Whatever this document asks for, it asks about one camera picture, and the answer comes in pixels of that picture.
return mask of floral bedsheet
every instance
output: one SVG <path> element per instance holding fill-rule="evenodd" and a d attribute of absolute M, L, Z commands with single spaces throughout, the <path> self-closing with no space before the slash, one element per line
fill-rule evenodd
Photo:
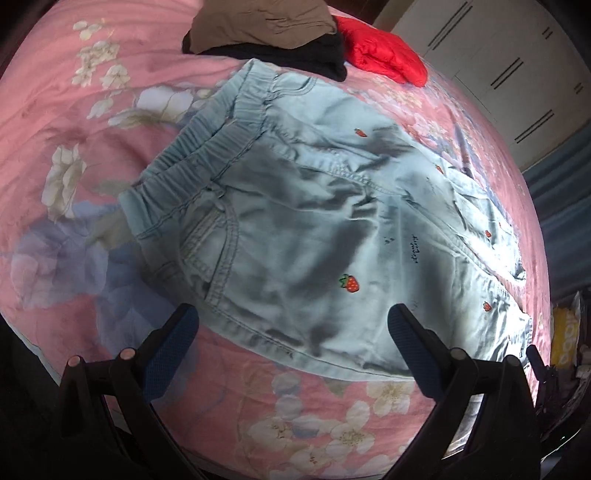
<path fill-rule="evenodd" d="M 69 356 L 112 358 L 173 308 L 142 290 L 126 267 L 131 253 L 109 247 L 116 238 L 92 236 L 117 194 L 243 65 L 180 53 L 199 8 L 200 0 L 61 0 L 0 80 L 0 310 L 57 380 Z M 422 89 L 348 70 L 338 87 L 474 178 L 513 226 L 527 282 L 505 286 L 534 319 L 534 343 L 547 361 L 543 240 L 499 135 L 432 69 Z M 249 477 L 296 480 L 387 470 L 433 402 L 412 381 L 315 377 L 201 327 L 155 406 L 188 452 Z M 468 431 L 469 421 L 452 449 Z"/>

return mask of brown folded garment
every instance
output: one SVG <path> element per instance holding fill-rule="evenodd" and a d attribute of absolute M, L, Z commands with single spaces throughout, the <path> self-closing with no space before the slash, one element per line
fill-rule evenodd
<path fill-rule="evenodd" d="M 238 43 L 291 49 L 335 32 L 323 0 L 205 0 L 191 26 L 191 51 Z"/>

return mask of red strawberry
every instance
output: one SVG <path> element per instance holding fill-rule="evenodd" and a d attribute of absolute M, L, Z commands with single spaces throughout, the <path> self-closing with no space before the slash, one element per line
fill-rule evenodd
<path fill-rule="evenodd" d="M 353 275 L 343 275 L 340 279 L 341 288 L 346 288 L 348 292 L 355 293 L 359 291 L 359 283 Z"/>

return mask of blue gripper pad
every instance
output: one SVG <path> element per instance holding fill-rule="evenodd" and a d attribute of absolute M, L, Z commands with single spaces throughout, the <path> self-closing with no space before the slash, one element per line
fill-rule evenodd
<path fill-rule="evenodd" d="M 425 330 L 404 304 L 390 308 L 388 331 L 423 395 L 441 400 L 452 367 L 449 351 L 439 339 L 434 341 L 434 333 Z"/>
<path fill-rule="evenodd" d="M 156 347 L 142 376 L 142 392 L 147 402 L 164 395 L 198 329 L 197 309 L 192 305 L 182 304 L 161 329 L 152 332 L 146 339 L 144 343 L 152 341 Z"/>

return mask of drawer handle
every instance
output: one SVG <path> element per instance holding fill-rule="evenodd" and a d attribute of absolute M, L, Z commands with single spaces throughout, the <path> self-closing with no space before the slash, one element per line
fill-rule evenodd
<path fill-rule="evenodd" d="M 451 18 L 450 18 L 450 19 L 449 19 L 449 20 L 446 22 L 446 24 L 442 26 L 441 30 L 437 32 L 437 35 L 435 35 L 435 36 L 433 37 L 433 39 L 432 39 L 432 40 L 429 42 L 429 45 L 427 45 L 427 47 L 430 47 L 430 46 L 433 44 L 433 42 L 437 40 L 437 37 L 438 37 L 439 35 L 441 35 L 441 32 L 443 32 L 443 31 L 444 31 L 444 30 L 447 28 L 447 26 L 448 26 L 450 23 L 452 23 L 452 20 L 453 20 L 454 18 L 456 18 L 456 15 L 457 15 L 457 14 L 459 14 L 459 13 L 462 11 L 462 9 L 463 9 L 463 8 L 464 8 L 464 7 L 465 7 L 467 4 L 468 4 L 468 2 L 464 2 L 464 3 L 462 4 L 462 6 L 461 6 L 460 8 L 458 8 L 458 9 L 457 9 L 456 13 L 454 13 L 454 14 L 452 15 L 452 17 L 451 17 Z"/>
<path fill-rule="evenodd" d="M 515 141 L 517 143 L 523 142 L 527 137 L 529 137 L 532 133 L 534 133 L 539 127 L 544 125 L 548 120 L 550 120 L 554 116 L 554 112 L 552 110 L 548 110 L 541 118 L 535 121 L 529 128 L 527 128 L 524 132 L 520 133 L 515 137 Z"/>
<path fill-rule="evenodd" d="M 447 30 L 447 33 L 444 36 L 442 36 L 441 40 L 439 40 L 436 43 L 436 45 L 433 47 L 433 50 L 435 50 L 439 45 L 441 45 L 441 42 L 447 38 L 447 36 L 452 32 L 452 30 L 457 27 L 458 23 L 462 21 L 462 19 L 468 14 L 470 10 L 472 10 L 473 7 L 473 5 L 470 5 L 468 7 L 468 9 L 462 14 L 462 16 L 457 19 L 456 23 L 454 23 L 452 27 L 449 30 Z"/>
<path fill-rule="evenodd" d="M 511 65 L 509 65 L 504 71 L 503 73 L 501 73 L 492 83 L 491 83 L 491 87 L 494 86 L 494 89 L 497 90 L 497 88 L 499 88 L 501 85 L 503 85 L 503 83 L 505 83 L 509 77 L 511 75 L 513 75 L 521 66 L 523 65 L 523 60 L 521 60 L 521 58 L 517 57 L 517 60 L 515 60 Z"/>

